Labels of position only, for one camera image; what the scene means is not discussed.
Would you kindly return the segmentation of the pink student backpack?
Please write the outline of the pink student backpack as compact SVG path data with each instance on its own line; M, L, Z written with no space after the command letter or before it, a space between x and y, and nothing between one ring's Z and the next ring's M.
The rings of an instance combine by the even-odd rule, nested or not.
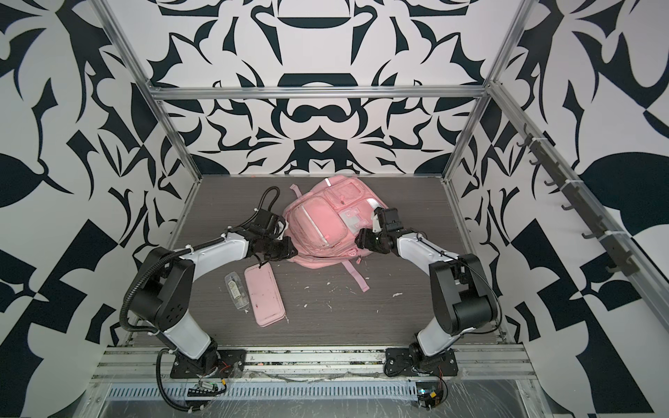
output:
M355 238L363 229L374 227L374 211L387 205L355 177L327 178L306 193L296 185L290 189L296 200L283 212L285 235L297 249L290 260L308 269L342 265L362 292L368 291L367 280L353 263L371 252L357 247Z

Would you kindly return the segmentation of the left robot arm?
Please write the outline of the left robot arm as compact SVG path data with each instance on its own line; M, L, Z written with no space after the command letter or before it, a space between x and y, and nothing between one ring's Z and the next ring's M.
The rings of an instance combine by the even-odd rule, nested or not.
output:
M282 216L257 209L246 222L208 242L179 250L153 249L125 292L120 326L130 333L158 336L194 374L212 374L219 367L218 346L190 314L193 284L249 257L263 263L293 258L298 251L284 236L288 225Z

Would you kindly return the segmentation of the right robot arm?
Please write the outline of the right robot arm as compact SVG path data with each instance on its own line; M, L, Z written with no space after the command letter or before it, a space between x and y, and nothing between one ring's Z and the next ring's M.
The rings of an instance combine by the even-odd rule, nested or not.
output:
M494 329L501 325L501 304L477 256L439 247L425 233L404 226L395 208L376 208L372 222L372 228L358 233L357 247L394 254L430 278L434 317L416 335L418 355L440 355L467 334L482 334L486 325Z

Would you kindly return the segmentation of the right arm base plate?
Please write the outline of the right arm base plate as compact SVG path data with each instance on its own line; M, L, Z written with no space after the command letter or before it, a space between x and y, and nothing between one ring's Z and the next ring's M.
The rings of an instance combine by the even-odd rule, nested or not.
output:
M452 350L425 357L412 348L387 348L383 374L397 376L457 376L459 367Z

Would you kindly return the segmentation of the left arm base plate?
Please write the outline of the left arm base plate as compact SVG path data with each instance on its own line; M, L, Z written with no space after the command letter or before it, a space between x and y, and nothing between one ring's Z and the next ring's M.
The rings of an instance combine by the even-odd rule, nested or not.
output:
M247 351L244 349L210 349L197 360L181 352L175 355L170 377L172 379L233 378L245 369Z

